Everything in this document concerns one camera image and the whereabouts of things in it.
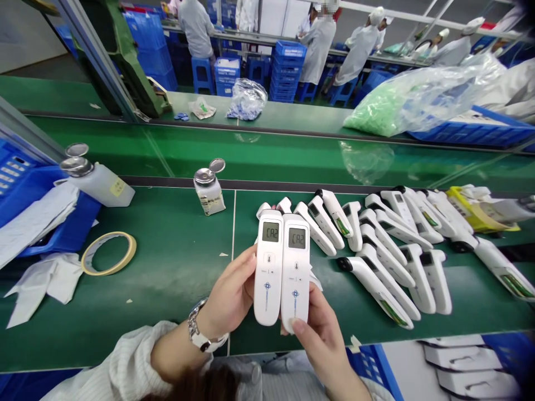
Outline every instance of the wristwatch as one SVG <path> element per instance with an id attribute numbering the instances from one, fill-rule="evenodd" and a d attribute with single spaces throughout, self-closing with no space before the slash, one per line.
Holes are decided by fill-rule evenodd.
<path id="1" fill-rule="evenodd" d="M 228 333 L 218 339 L 208 339 L 199 332 L 199 328 L 197 327 L 197 315 L 205 305 L 206 301 L 208 301 L 208 298 L 200 301 L 189 313 L 188 331 L 189 339 L 195 346 L 199 347 L 202 352 L 212 353 L 227 341 Z"/>

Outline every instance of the tape roll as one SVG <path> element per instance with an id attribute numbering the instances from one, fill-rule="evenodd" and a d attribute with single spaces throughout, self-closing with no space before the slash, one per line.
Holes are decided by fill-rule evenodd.
<path id="1" fill-rule="evenodd" d="M 125 237 L 128 240 L 128 250 L 126 255 L 117 263 L 115 266 L 109 268 L 108 270 L 98 271 L 93 268 L 93 256 L 95 256 L 97 250 L 107 241 L 109 241 L 112 238 L 116 237 Z M 84 272 L 90 276 L 109 276 L 113 273 L 117 273 L 119 270 L 121 270 L 123 267 L 125 267 L 130 260 L 132 260 L 132 257 L 135 254 L 135 250 L 137 248 L 137 243 L 135 241 L 135 238 L 132 237 L 130 234 L 126 234 L 122 231 L 114 231 L 110 232 L 108 234 L 104 234 L 103 236 L 97 238 L 95 241 L 91 243 L 89 247 L 85 250 L 84 254 L 82 255 L 82 269 Z"/>

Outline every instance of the hand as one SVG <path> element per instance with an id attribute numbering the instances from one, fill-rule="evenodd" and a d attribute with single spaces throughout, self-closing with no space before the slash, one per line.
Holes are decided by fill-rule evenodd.
<path id="1" fill-rule="evenodd" d="M 327 396 L 331 400 L 371 401 L 366 386 L 349 364 L 336 314 L 314 283 L 310 283 L 309 302 L 310 325 L 294 319 L 292 328 L 325 385 Z"/>
<path id="2" fill-rule="evenodd" d="M 254 299 L 256 245 L 229 263 L 197 316 L 199 332 L 220 338 L 241 324 Z"/>

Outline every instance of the hair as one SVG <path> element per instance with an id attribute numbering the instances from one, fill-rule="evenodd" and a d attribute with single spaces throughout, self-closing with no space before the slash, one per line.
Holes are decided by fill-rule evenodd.
<path id="1" fill-rule="evenodd" d="M 235 401 L 239 383 L 239 377 L 226 365 L 204 374 L 199 369 L 188 369 L 173 383 L 168 396 L 148 395 L 141 401 Z"/>

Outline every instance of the plastic bag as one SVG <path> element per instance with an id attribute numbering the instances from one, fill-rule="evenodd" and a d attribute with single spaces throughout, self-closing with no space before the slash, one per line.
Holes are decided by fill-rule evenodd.
<path id="1" fill-rule="evenodd" d="M 216 108 L 206 103 L 205 98 L 199 96 L 196 101 L 188 103 L 189 110 L 197 116 L 199 120 L 211 117 L 216 113 Z"/>
<path id="2" fill-rule="evenodd" d="M 371 91 L 344 127 L 381 136 L 429 131 L 470 110 L 504 71 L 494 56 L 484 54 L 466 66 L 404 72 Z"/>
<path id="3" fill-rule="evenodd" d="M 232 101 L 227 111 L 228 118 L 253 121 L 268 102 L 264 87 L 246 78 L 238 78 L 232 87 Z"/>

